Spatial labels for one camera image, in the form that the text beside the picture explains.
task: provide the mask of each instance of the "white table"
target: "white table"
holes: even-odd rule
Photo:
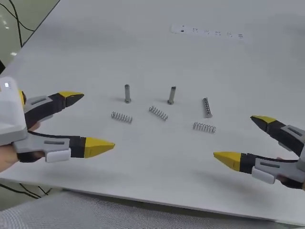
[[[265,184],[213,158],[213,151],[297,158],[249,117],[305,128],[304,7],[301,0],[62,0],[3,75],[15,77],[27,97],[83,92],[39,131],[100,137],[116,147],[87,160],[17,164],[0,178],[305,224],[303,191]],[[173,24],[243,33],[245,42],[174,34]],[[130,104],[123,102],[126,83]],[[151,105],[168,120],[149,113]],[[132,115],[132,124],[112,120],[112,111]],[[216,133],[194,131],[194,122]]]

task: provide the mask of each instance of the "white device casing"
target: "white device casing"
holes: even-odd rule
[[[27,126],[16,81],[0,78],[0,146],[26,138]]]

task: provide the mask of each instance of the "yellow fingertip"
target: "yellow fingertip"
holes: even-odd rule
[[[19,96],[20,96],[20,99],[21,99],[22,106],[24,107],[24,105],[25,105],[25,98],[23,96],[23,92],[22,92],[22,90],[18,90],[18,92],[19,92]]]
[[[107,142],[98,138],[88,137],[85,143],[84,158],[89,158],[102,154],[115,146],[112,142]]]
[[[240,171],[241,153],[237,152],[214,152],[214,157],[224,163],[229,168]]]
[[[62,91],[62,92],[58,92],[58,94],[61,94],[63,97],[68,98],[72,95],[82,95],[83,93],[80,92],[70,92],[70,91]]]
[[[261,119],[261,120],[263,120],[264,122],[266,122],[268,124],[271,123],[271,122],[276,121],[275,118],[271,118],[271,117],[268,117],[268,116],[253,115],[251,117],[254,117],[254,118],[257,118],[257,119]]]

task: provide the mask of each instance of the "metal pin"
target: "metal pin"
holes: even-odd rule
[[[129,90],[129,85],[126,84],[125,85],[125,102],[128,104],[132,101],[132,99],[130,98],[130,90]]]
[[[176,92],[176,87],[172,87],[171,88],[171,93],[170,93],[170,98],[167,100],[167,103],[169,105],[172,105],[173,104],[173,98],[175,96],[175,92]]]

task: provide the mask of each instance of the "compression spring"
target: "compression spring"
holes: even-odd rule
[[[205,131],[205,132],[208,132],[208,133],[215,133],[216,131],[216,127],[215,126],[212,126],[212,125],[206,125],[206,124],[202,124],[202,123],[194,123],[194,126],[193,126],[193,129],[194,130],[202,130],[202,131]]]
[[[160,111],[155,106],[151,106],[149,108],[149,111],[155,114],[156,116],[158,116],[159,118],[161,118],[163,121],[166,121],[168,118],[167,114],[165,114],[163,111]]]
[[[122,122],[126,122],[126,123],[132,123],[131,116],[120,114],[120,113],[117,113],[114,111],[111,113],[111,118],[122,121]]]
[[[211,113],[211,110],[210,110],[210,106],[209,106],[209,102],[208,102],[207,97],[203,99],[203,105],[204,105],[204,109],[205,109],[205,117],[206,118],[211,118],[212,113]]]

